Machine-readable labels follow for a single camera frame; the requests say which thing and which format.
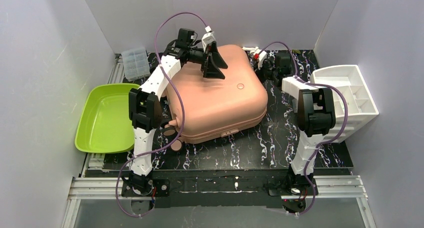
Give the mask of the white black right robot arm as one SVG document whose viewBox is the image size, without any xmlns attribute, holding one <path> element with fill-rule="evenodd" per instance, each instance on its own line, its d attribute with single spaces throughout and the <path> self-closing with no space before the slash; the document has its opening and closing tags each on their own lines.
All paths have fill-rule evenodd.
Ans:
<svg viewBox="0 0 424 228">
<path fill-rule="evenodd" d="M 302 192 L 312 184 L 319 146 L 336 123 L 332 90 L 314 87 L 299 78 L 293 56 L 289 53 L 276 55 L 274 65 L 270 64 L 265 51 L 254 54 L 253 61 L 255 73 L 261 82 L 273 81 L 297 103 L 299 142 L 280 187 L 291 193 L 295 190 Z"/>
</svg>

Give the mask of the pink hard shell suitcase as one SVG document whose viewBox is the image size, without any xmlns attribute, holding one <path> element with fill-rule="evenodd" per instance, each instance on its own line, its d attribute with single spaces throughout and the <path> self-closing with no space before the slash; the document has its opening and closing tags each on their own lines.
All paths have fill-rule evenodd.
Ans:
<svg viewBox="0 0 424 228">
<path fill-rule="evenodd" d="M 171 120 L 162 133 L 173 140 L 182 130 L 174 151 L 252 128 L 266 114 L 268 93 L 245 51 L 227 44 L 218 52 L 228 65 L 224 79 L 204 78 L 201 66 L 188 62 L 172 78 L 176 89 L 166 88 Z"/>
</svg>

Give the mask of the lime green plastic basin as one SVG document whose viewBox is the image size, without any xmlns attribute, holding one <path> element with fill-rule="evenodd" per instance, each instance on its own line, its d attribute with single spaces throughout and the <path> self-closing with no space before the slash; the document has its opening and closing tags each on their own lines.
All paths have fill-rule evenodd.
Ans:
<svg viewBox="0 0 424 228">
<path fill-rule="evenodd" d="M 129 91 L 134 83 L 112 83 L 95 87 L 88 95 L 77 126 L 74 144 L 85 153 L 123 153 L 134 146 L 129 119 Z"/>
</svg>

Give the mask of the white divided organizer box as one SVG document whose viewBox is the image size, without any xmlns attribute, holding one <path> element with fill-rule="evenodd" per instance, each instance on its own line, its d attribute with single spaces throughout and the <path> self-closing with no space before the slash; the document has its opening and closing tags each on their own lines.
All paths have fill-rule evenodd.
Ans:
<svg viewBox="0 0 424 228">
<path fill-rule="evenodd" d="M 343 133 L 334 141 L 341 143 L 379 115 L 377 106 L 356 64 L 333 65 L 317 69 L 311 83 L 335 87 L 345 98 L 348 119 Z"/>
</svg>

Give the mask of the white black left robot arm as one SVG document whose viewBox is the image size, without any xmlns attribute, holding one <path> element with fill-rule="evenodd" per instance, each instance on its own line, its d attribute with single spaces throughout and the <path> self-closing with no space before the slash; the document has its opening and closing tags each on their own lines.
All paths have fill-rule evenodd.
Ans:
<svg viewBox="0 0 424 228">
<path fill-rule="evenodd" d="M 162 56 L 158 56 L 158 66 L 150 77 L 139 88 L 132 88 L 128 94 L 129 119 L 134 132 L 134 154 L 131 159 L 130 173 L 123 181 L 143 190 L 152 184 L 148 178 L 152 171 L 151 154 L 156 129 L 164 127 L 160 99 L 167 86 L 177 90 L 172 82 L 186 63 L 200 64 L 203 78 L 225 79 L 221 69 L 228 65 L 218 52 L 214 32 L 209 26 L 200 39 L 201 48 L 196 47 L 198 41 L 193 38 L 194 30 L 181 28 L 178 37 L 170 42 Z"/>
</svg>

